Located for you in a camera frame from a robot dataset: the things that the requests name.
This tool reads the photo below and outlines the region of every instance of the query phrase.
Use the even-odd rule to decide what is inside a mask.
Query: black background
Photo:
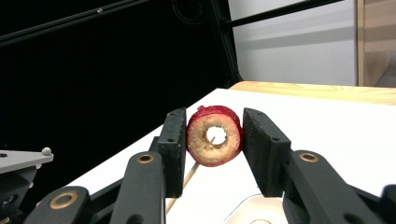
[[[0,48],[0,148],[50,147],[55,155],[22,211],[163,124],[168,112],[227,87],[207,22],[183,23],[171,6],[151,1]],[[35,16],[32,24],[44,21],[8,14],[19,21],[4,20],[3,34]]]

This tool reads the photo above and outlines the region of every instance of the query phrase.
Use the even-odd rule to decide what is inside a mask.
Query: white wall
[[[232,20],[296,0],[229,0]],[[233,28],[244,80],[357,85],[355,1]]]

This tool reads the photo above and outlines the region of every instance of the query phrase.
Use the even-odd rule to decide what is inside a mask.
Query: white table
[[[264,112],[291,140],[293,150],[321,154],[348,184],[374,195],[379,196],[387,184],[396,183],[395,105],[216,89],[187,108],[187,119],[199,105],[226,105],[241,121],[244,107]],[[93,194],[121,179],[130,157],[149,150],[152,138],[160,134],[161,128],[68,186],[82,186]],[[187,154],[185,174],[193,164]],[[200,166],[168,213],[167,223],[220,224],[238,204],[257,193],[260,192],[242,153],[219,167]]]

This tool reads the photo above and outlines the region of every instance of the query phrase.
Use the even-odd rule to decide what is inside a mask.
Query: apple core hole
[[[206,131],[206,140],[213,146],[223,144],[226,138],[227,133],[221,127],[210,127]]]

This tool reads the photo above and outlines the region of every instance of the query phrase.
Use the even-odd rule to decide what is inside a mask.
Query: apple flesh
[[[207,132],[212,127],[222,128],[225,139],[214,144]],[[187,150],[203,166],[214,167],[235,158],[242,149],[242,128],[238,116],[224,105],[199,106],[187,126]]]

